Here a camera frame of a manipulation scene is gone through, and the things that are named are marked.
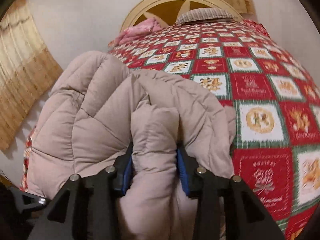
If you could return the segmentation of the beige quilted puffer jacket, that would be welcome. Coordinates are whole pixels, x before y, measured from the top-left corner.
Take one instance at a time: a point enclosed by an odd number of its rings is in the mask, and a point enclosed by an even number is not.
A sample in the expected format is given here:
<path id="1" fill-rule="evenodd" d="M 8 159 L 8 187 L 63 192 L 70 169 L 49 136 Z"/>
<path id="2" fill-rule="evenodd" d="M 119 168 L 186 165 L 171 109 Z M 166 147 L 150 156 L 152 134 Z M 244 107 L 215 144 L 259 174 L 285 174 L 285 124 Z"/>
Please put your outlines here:
<path id="1" fill-rule="evenodd" d="M 176 147 L 229 178 L 234 108 L 200 84 L 155 70 L 130 70 L 89 51 L 62 73 L 31 137 L 30 193 L 53 198 L 74 173 L 88 177 L 133 145 L 133 180 L 117 201 L 122 239 L 192 239 L 197 200 L 176 172 Z"/>

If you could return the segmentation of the cream arched wooden headboard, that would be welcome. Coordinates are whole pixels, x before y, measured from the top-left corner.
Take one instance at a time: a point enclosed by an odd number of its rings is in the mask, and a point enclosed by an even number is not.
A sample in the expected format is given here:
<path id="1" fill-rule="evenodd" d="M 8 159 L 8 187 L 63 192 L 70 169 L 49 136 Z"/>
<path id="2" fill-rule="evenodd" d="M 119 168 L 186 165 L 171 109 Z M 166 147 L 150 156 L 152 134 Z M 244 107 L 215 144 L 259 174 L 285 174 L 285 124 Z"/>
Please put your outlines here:
<path id="1" fill-rule="evenodd" d="M 126 16 L 121 31 L 155 18 L 161 27 L 174 25 L 183 13 L 198 8 L 220 8 L 231 13 L 238 22 L 243 20 L 240 13 L 224 0 L 142 0 Z"/>

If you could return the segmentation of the side wall beige curtain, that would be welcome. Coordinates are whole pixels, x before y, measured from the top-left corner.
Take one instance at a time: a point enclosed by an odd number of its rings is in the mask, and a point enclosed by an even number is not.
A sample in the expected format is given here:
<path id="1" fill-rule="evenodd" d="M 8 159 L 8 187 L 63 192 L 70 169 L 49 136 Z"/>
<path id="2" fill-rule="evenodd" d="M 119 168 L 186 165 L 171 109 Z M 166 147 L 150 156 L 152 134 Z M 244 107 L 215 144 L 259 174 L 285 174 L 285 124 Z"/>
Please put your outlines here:
<path id="1" fill-rule="evenodd" d="M 16 0 L 1 20 L 1 150 L 13 142 L 34 103 L 62 68 L 35 25 L 27 0 Z"/>

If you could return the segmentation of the red floral cloth bundle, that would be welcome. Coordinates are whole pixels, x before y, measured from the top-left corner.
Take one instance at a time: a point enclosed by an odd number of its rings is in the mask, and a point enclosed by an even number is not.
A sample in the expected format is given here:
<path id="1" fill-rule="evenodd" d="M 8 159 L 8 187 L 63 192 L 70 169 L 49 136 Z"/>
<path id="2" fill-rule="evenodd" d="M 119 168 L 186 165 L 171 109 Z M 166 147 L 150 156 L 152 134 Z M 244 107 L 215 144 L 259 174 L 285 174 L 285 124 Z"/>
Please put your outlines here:
<path id="1" fill-rule="evenodd" d="M 263 34 L 263 35 L 267 35 L 268 32 L 267 30 L 264 28 L 264 26 L 261 24 L 261 23 L 257 23 L 253 20 L 247 20 L 247 19 L 244 19 L 241 24 L 247 26 L 248 28 L 251 28 L 252 30 L 260 33 L 260 34 Z"/>

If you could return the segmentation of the striped pillow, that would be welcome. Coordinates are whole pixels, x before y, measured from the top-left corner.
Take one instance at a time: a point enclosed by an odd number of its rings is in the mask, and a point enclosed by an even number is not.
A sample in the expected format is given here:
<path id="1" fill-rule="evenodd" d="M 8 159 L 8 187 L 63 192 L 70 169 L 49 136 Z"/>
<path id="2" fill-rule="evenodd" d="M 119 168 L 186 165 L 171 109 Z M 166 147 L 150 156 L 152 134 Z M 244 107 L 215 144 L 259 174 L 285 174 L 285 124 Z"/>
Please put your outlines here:
<path id="1" fill-rule="evenodd" d="M 177 18 L 175 24 L 233 18 L 234 17 L 231 13 L 219 8 L 199 8 L 183 13 Z"/>

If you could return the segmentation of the red patchwork bear bedspread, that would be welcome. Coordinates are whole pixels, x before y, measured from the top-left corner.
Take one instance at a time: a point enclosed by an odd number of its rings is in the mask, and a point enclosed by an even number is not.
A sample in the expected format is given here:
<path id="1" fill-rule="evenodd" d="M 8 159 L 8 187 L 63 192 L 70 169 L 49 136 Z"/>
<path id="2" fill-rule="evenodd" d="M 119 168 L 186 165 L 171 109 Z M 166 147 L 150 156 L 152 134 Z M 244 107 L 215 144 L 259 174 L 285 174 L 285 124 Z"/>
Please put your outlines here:
<path id="1" fill-rule="evenodd" d="M 239 22 L 222 21 L 173 25 L 106 54 L 130 70 L 194 81 L 234 108 L 233 174 L 287 239 L 298 238 L 319 204 L 319 88 L 289 52 Z M 24 155 L 27 192 L 34 130 Z"/>

